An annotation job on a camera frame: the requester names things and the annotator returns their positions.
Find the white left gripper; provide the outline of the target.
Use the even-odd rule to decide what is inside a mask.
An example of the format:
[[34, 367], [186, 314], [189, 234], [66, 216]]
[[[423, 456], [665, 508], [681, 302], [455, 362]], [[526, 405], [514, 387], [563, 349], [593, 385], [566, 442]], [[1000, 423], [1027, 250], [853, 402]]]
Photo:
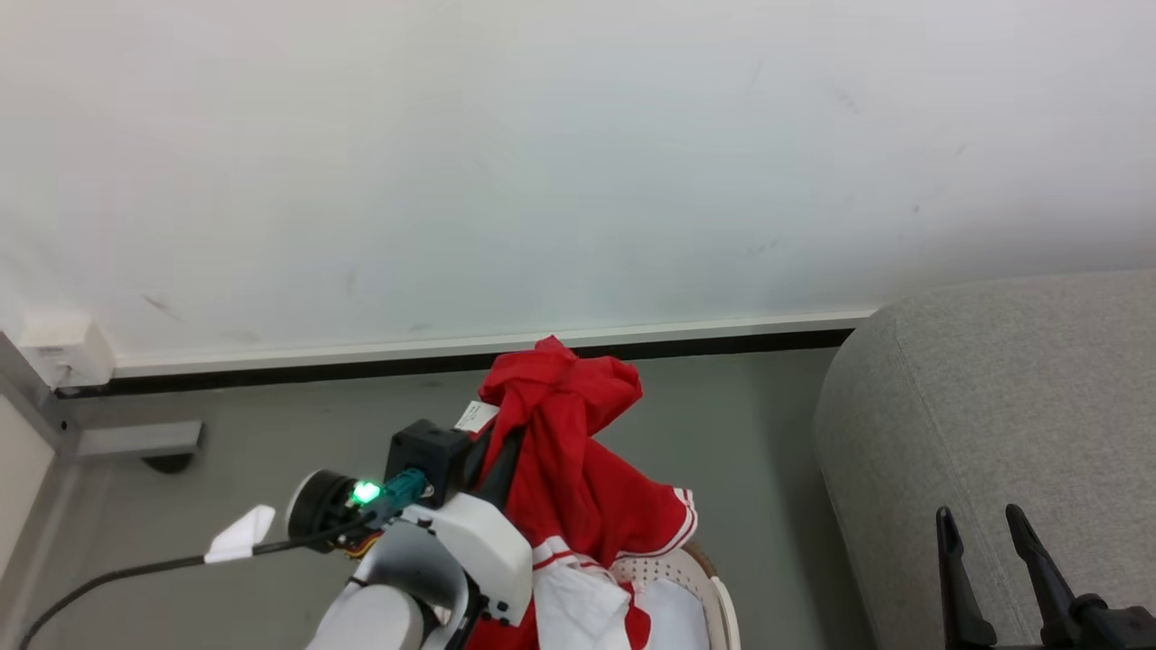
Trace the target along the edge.
[[[440, 507], [406, 505], [403, 519], [428, 523], [481, 596], [487, 611], [501, 625], [523, 625], [531, 605], [533, 553], [529, 542], [504, 515], [509, 490], [516, 481], [526, 431], [516, 427], [501, 445], [494, 444], [494, 424], [484, 424], [468, 452], [468, 494], [458, 493]], [[490, 448], [497, 455], [484, 470]]]

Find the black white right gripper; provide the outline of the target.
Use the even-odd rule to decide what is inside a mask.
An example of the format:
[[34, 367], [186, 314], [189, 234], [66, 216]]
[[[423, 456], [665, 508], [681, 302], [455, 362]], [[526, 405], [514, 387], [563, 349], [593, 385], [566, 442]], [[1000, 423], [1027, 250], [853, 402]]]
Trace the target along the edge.
[[936, 514], [938, 583], [946, 649], [1155, 649], [1155, 618], [1149, 610], [1109, 608], [1095, 593], [1075, 598], [1022, 507], [1006, 505], [1006, 519], [1030, 576], [1043, 645], [996, 645], [996, 633], [975, 599], [965, 542], [951, 510], [941, 505]]

